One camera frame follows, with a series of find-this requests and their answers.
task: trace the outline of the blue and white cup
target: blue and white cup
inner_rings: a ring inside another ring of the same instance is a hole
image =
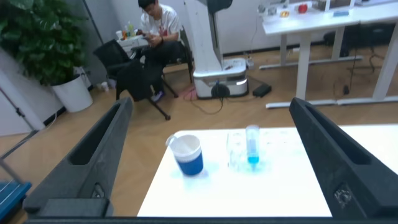
[[[166,141],[185,175],[197,175],[203,170],[200,141],[196,136],[170,136]]]

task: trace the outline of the white robot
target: white robot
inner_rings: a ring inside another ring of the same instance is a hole
[[[248,94],[246,60],[223,60],[217,31],[217,12],[229,8],[232,0],[186,0],[192,30],[198,99],[239,97]]]

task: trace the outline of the chair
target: chair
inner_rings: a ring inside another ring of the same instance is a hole
[[[168,121],[170,115],[165,113],[152,99],[153,95],[150,86],[153,81],[162,76],[162,68],[149,67],[144,68],[138,59],[130,60],[127,53],[115,41],[111,40],[94,51],[108,73],[108,77],[117,80],[116,100],[119,99],[122,91],[127,90],[134,101],[147,99],[155,106]],[[176,92],[162,79],[163,84],[178,98]]]
[[[181,63],[187,63],[188,64],[188,71],[189,71],[189,79],[192,81],[192,76],[193,76],[193,57],[192,57],[192,51],[191,47],[189,46],[189,41],[187,37],[187,33],[185,32],[184,26],[182,26],[182,30],[180,31],[180,38],[182,42],[184,43],[184,50],[185,50],[185,57],[182,58]],[[174,66],[174,65],[179,65],[181,63],[170,63],[167,66]]]

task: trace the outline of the blue object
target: blue object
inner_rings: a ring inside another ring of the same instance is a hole
[[[197,175],[203,170],[203,158],[201,153],[199,156],[190,162],[180,162],[176,160],[185,175]]]
[[[248,162],[256,165],[259,163],[259,135],[258,126],[250,125],[246,128],[246,150],[248,152]]]
[[[348,11],[336,11],[333,13],[333,17],[348,16]]]
[[[31,186],[29,182],[19,184],[16,181],[0,181],[0,220],[25,197]]]

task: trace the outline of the red object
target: red object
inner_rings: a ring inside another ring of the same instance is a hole
[[[301,4],[298,6],[298,13],[306,13],[308,10],[308,5],[307,4]]]

